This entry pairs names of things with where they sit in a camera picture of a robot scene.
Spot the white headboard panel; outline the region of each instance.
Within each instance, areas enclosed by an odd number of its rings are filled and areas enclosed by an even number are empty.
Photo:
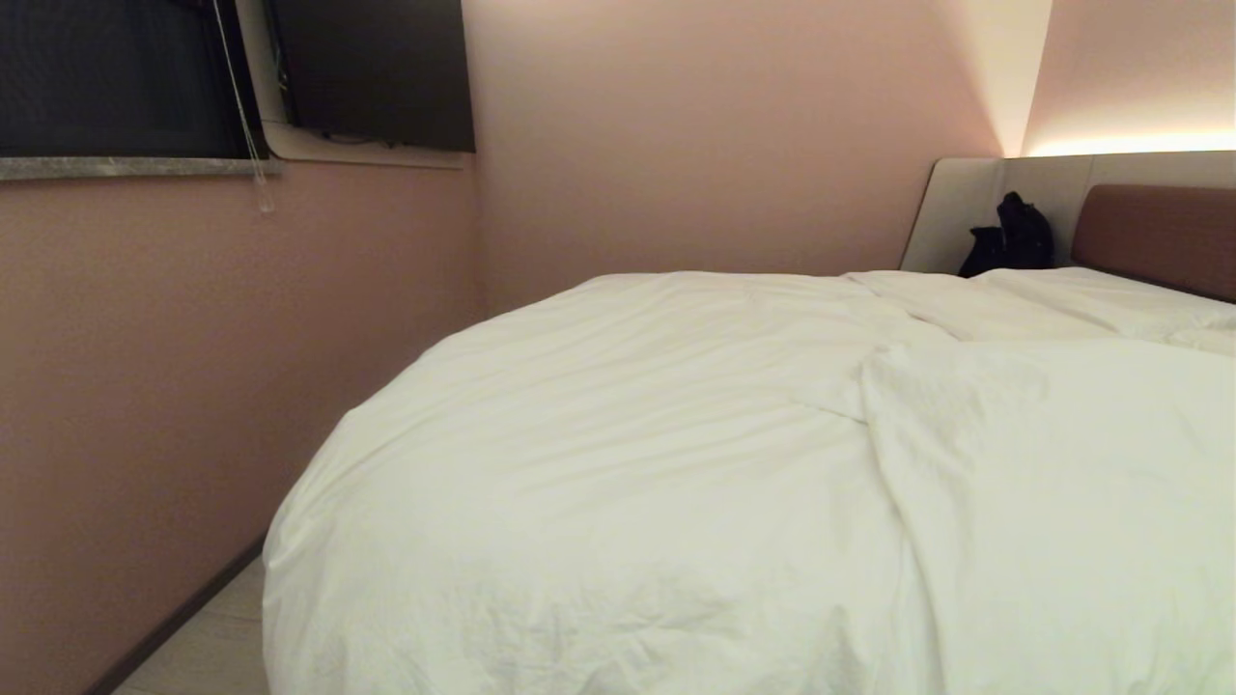
[[[1152,152],[1018,160],[941,160],[932,169],[901,270],[955,273],[973,245],[970,228],[999,224],[1009,190],[1033,203],[1068,265],[1082,203],[1100,183],[1236,188],[1236,152]]]

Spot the television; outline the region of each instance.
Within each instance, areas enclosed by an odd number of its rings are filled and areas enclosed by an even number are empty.
[[[476,152],[461,0],[266,0],[288,121]]]

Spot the marble window sill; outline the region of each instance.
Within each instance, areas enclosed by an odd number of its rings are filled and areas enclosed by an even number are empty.
[[[283,171],[279,160],[263,160],[262,171]],[[252,176],[248,160],[179,157],[0,157],[0,181],[140,176]]]

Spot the white floor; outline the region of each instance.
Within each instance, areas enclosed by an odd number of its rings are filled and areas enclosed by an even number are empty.
[[[258,559],[112,695],[268,695],[262,579]]]

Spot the bed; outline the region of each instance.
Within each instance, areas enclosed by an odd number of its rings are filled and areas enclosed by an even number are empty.
[[[1230,694],[1232,211],[1096,187],[1084,267],[607,276],[451,336],[282,505],[272,691]]]

